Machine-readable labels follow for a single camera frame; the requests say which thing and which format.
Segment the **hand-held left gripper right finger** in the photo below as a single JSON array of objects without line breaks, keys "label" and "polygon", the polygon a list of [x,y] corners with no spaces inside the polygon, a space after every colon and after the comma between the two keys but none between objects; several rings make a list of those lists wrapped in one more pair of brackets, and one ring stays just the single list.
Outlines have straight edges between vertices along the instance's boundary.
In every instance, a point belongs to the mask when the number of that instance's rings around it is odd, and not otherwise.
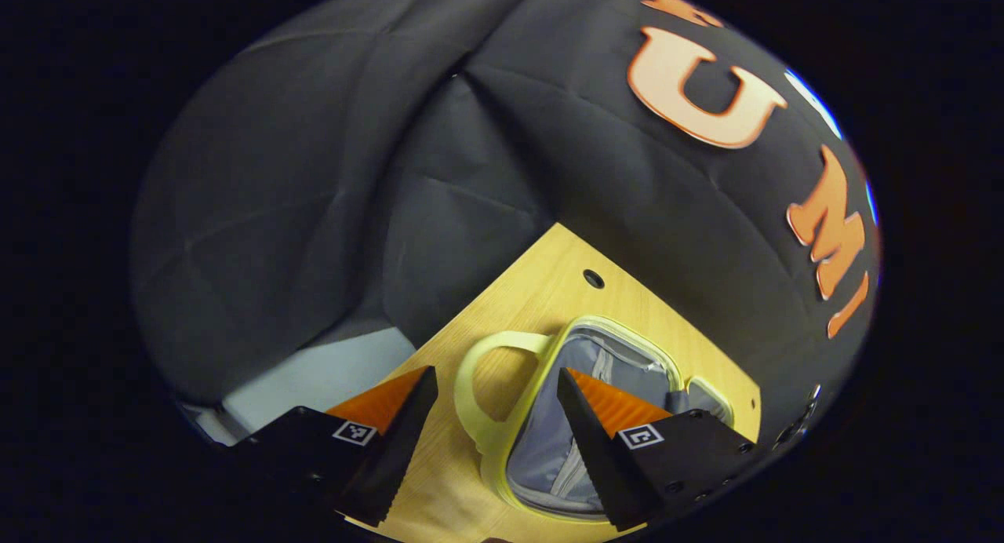
[{"label": "hand-held left gripper right finger", "polygon": [[670,414],[571,368],[557,399],[618,532],[691,513],[753,464],[756,444],[705,410]]}]

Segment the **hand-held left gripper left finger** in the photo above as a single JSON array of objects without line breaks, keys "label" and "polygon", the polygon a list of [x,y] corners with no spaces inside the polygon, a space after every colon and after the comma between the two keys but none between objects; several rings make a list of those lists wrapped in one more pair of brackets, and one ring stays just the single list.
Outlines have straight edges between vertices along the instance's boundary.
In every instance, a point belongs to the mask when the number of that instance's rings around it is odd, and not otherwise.
[{"label": "hand-held left gripper left finger", "polygon": [[422,366],[324,412],[292,408],[231,446],[228,460],[298,508],[376,527],[437,398],[436,369]]}]

